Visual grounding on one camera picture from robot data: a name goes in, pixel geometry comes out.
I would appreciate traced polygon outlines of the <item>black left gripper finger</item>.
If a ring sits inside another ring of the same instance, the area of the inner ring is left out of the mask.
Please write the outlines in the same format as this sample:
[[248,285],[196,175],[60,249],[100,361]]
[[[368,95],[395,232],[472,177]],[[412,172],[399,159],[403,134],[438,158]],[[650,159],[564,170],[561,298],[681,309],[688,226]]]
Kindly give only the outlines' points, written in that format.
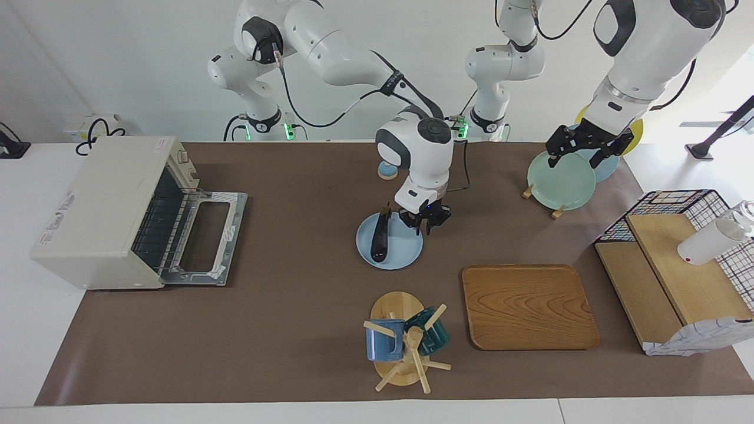
[[601,162],[610,157],[621,156],[630,147],[630,144],[634,140],[633,131],[624,131],[615,140],[607,143],[600,143],[600,146],[596,148],[596,152],[591,156],[589,164],[592,169],[596,169]]
[[545,143],[549,156],[548,166],[555,168],[560,159],[576,150],[576,129],[571,127],[558,127]]

